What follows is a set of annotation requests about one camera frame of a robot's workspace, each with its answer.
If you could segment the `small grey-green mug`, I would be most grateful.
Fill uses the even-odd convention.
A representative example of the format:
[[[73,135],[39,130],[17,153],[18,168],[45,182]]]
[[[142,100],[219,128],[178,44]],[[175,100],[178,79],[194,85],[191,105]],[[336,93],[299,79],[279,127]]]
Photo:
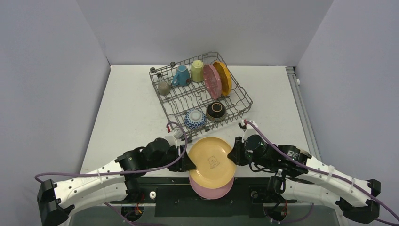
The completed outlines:
[[[170,93],[171,84],[166,81],[161,81],[158,84],[158,93],[162,96],[166,96]]]

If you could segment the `grey wire dish rack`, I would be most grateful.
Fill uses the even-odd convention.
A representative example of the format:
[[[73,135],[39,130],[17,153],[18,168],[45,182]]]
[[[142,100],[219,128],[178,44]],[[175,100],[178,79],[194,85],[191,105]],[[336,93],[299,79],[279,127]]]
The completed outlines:
[[[149,77],[167,120],[179,123],[190,138],[225,127],[230,122],[241,120],[244,114],[250,111],[253,104],[249,94],[232,76],[231,92],[227,96],[218,98],[218,101],[226,107],[227,115],[225,119],[216,122],[207,120],[202,127],[188,128],[184,123],[187,112],[197,108],[206,111],[208,105],[215,101],[207,91],[205,83],[191,82],[187,86],[172,86],[170,93],[164,96],[159,93],[158,85],[162,81],[172,83],[178,66],[185,65],[190,68],[195,60],[201,60],[206,64],[212,64],[215,61],[225,62],[218,52],[211,51],[182,61],[172,61],[168,65],[152,66],[149,71]]]

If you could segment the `orange patterned small bowl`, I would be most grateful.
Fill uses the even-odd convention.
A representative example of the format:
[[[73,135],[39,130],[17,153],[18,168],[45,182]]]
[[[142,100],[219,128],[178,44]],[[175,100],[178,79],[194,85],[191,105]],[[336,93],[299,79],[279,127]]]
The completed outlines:
[[[190,130],[200,128],[206,124],[207,117],[201,109],[192,109],[187,112],[184,118],[186,127]]]

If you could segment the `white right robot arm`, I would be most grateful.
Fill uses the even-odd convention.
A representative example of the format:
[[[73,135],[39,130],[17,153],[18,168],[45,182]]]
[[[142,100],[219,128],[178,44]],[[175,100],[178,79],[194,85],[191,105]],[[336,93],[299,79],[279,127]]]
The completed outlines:
[[[380,216],[380,204],[373,200],[381,192],[379,181],[345,175],[294,145],[270,145],[260,135],[237,137],[228,158],[238,166],[248,165],[253,172],[273,174],[257,190],[259,198],[322,204],[363,224]]]

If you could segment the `pale yellow mug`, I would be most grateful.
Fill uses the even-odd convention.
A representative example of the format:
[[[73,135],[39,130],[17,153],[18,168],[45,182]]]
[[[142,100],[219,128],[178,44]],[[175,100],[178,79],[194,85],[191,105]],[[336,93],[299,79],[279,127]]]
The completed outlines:
[[[191,79],[193,82],[204,81],[204,63],[201,60],[193,61],[191,65]]]

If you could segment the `yellow polka dot plate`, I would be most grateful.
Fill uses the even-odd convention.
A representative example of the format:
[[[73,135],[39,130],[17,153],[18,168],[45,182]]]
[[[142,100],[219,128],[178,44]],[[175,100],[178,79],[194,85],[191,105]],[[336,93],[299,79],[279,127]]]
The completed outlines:
[[[213,66],[219,73],[219,77],[222,85],[222,96],[226,97],[232,90],[232,79],[231,74],[227,66],[223,62],[214,61]]]

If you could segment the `blue mug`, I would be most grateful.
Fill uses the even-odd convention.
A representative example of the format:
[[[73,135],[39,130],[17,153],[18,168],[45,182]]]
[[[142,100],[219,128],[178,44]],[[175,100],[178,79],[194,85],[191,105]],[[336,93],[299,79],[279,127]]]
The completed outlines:
[[[191,82],[190,72],[185,65],[177,67],[176,74],[172,79],[173,86],[187,86]]]

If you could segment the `dark patterned cream bowl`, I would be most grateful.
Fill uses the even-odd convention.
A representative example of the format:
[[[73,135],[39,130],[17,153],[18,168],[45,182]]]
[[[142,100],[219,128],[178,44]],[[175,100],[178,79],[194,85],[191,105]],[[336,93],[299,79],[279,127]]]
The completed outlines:
[[[206,117],[211,122],[223,121],[226,116],[226,107],[221,102],[215,101],[207,106]]]

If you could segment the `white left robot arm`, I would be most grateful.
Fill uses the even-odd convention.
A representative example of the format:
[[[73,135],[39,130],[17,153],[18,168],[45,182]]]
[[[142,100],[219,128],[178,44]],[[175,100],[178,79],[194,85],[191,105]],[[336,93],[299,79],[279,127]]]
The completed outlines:
[[[186,172],[196,168],[186,145],[159,137],[90,173],[69,174],[70,179],[59,182],[41,181],[37,195],[41,224],[58,226],[74,213],[105,202],[136,202],[140,198],[137,178],[147,172]]]

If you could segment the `cream plate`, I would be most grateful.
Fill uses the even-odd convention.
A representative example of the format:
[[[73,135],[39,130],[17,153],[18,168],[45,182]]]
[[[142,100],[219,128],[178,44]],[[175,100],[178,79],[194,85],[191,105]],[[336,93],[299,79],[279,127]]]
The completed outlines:
[[[218,137],[205,137],[195,142],[188,157],[196,166],[190,177],[200,186],[217,189],[228,184],[236,172],[236,164],[228,158],[232,147]]]

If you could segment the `light pink smooth plate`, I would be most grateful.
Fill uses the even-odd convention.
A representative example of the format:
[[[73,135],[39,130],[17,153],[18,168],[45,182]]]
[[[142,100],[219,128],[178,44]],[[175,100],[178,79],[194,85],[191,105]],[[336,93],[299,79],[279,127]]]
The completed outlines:
[[[233,183],[234,183],[234,179],[232,178],[229,183],[227,183],[226,185],[224,185],[220,188],[209,189],[209,188],[200,186],[198,183],[196,183],[191,178],[191,176],[189,176],[189,181],[190,181],[190,185],[191,185],[192,189],[194,190],[194,192],[197,195],[199,195],[202,198],[209,199],[209,200],[219,199],[219,198],[222,198],[223,196],[225,196],[226,194],[228,194],[233,186]]]

